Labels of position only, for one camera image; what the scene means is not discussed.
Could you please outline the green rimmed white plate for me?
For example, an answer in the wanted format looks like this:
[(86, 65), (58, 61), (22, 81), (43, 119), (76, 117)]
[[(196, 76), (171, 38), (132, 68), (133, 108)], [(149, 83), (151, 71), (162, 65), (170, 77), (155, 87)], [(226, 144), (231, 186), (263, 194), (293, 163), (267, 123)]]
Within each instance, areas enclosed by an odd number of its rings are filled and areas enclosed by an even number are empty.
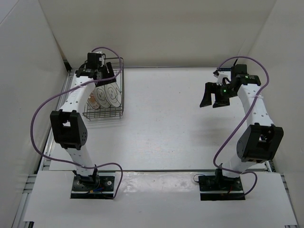
[(105, 85), (105, 93), (109, 103), (113, 107), (120, 107), (122, 103), (122, 96), (119, 86), (116, 82)]

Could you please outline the orange patterned plate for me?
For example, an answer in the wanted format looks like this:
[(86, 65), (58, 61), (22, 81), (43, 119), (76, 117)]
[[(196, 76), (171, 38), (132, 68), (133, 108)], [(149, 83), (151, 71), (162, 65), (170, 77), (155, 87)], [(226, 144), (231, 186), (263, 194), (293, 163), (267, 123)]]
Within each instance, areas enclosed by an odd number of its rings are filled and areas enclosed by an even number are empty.
[(90, 107), (92, 107), (95, 110), (100, 109), (100, 105), (99, 103), (96, 101), (96, 98), (94, 96), (94, 93), (92, 92), (87, 100), (88, 104), (90, 105)]

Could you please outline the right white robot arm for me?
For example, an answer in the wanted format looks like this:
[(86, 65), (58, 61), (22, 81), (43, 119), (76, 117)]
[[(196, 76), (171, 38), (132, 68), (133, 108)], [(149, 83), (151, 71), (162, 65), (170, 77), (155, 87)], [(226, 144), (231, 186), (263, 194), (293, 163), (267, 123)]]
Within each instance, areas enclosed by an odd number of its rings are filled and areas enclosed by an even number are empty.
[(200, 107), (229, 106), (230, 99), (238, 97), (245, 112), (241, 122), (247, 124), (246, 130), (237, 142), (236, 154), (229, 161), (217, 166), (213, 184), (217, 189), (224, 190), (251, 166), (272, 160), (284, 131), (269, 117), (261, 95), (263, 87), (258, 76), (245, 73), (228, 79), (226, 74), (213, 74), (217, 81), (205, 84)]

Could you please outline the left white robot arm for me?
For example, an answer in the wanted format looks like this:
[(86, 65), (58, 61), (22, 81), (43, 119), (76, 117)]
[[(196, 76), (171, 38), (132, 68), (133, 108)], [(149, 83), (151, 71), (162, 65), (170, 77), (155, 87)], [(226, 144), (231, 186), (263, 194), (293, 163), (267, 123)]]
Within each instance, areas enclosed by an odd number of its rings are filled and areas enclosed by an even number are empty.
[(89, 190), (99, 188), (100, 179), (98, 169), (86, 147), (88, 133), (80, 111), (96, 87), (94, 80), (113, 76), (114, 71), (110, 62), (99, 69), (80, 68), (76, 73), (74, 90), (69, 92), (66, 102), (60, 109), (50, 114), (55, 142), (70, 155), (76, 167), (73, 173), (79, 178), (79, 183)]

